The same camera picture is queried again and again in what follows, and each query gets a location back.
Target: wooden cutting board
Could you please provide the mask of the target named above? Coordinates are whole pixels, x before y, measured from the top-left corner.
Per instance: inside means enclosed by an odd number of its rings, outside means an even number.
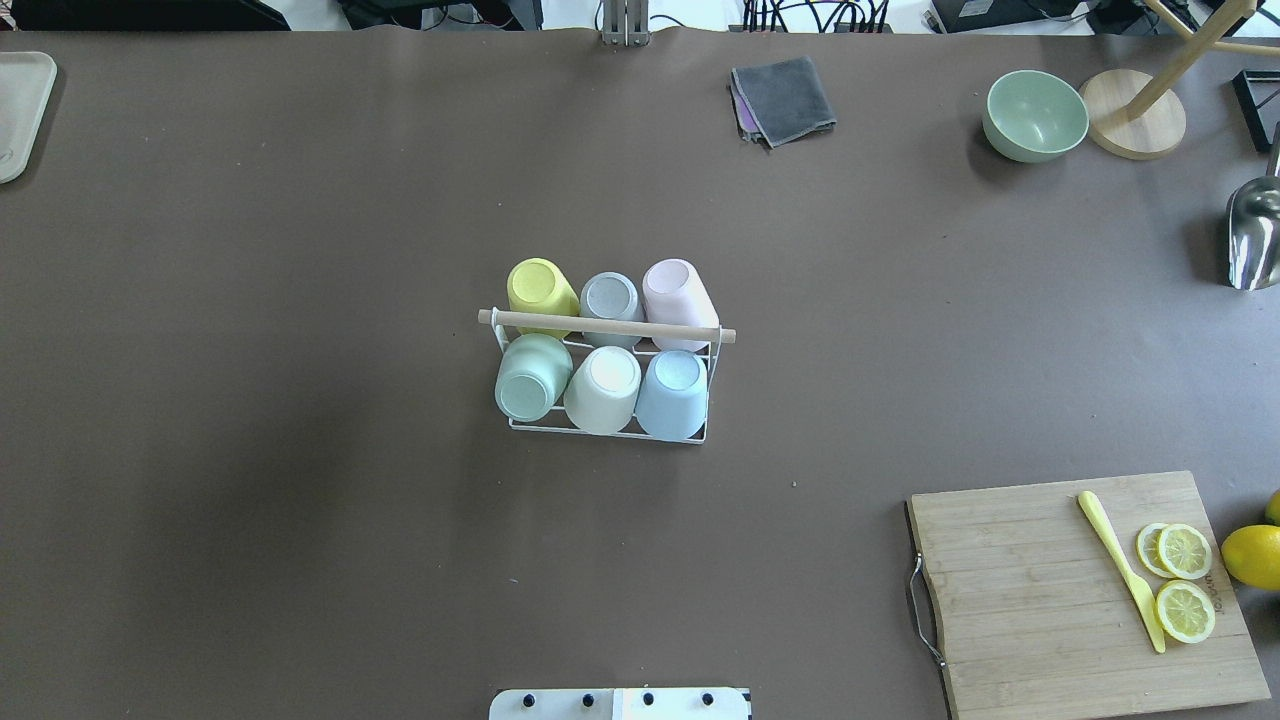
[[[1075,497],[1097,493],[1134,571],[1148,523],[1187,523],[1213,546],[1197,583],[1217,625],[1157,655]],[[1190,473],[914,495],[954,720],[1079,720],[1266,700],[1266,678]]]

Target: green bowl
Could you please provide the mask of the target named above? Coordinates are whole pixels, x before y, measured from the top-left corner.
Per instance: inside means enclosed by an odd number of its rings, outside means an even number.
[[[1089,132],[1080,94],[1039,70],[1014,70],[987,92],[982,129],[1001,155],[1043,163],[1075,147]]]

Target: metal scoop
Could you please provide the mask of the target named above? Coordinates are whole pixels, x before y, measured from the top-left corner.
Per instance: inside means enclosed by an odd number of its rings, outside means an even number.
[[[1267,174],[1240,186],[1228,202],[1229,275],[1236,290],[1280,282],[1280,123],[1274,137]]]

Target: dark brown tabletop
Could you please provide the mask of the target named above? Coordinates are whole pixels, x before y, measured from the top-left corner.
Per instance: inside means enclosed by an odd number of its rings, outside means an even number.
[[[995,78],[1176,44],[5,35],[59,77],[0,186],[0,716],[945,717],[911,493],[1187,469],[1221,539],[1280,487],[1280,290],[1222,227],[1265,165],[1226,83],[1275,60],[1198,63],[1167,159],[1029,167]],[[744,143],[730,68],[805,54],[836,131]],[[529,256],[698,265],[740,332],[705,446],[507,429],[475,314]],[[1239,597],[1275,689],[1280,596]]]

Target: whole lemon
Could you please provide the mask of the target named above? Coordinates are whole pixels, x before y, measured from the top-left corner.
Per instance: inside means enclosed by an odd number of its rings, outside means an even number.
[[[1233,578],[1280,591],[1280,527],[1247,525],[1222,541],[1222,564]]]
[[[1271,496],[1271,502],[1267,502],[1267,523],[1280,525],[1280,491],[1276,491]]]

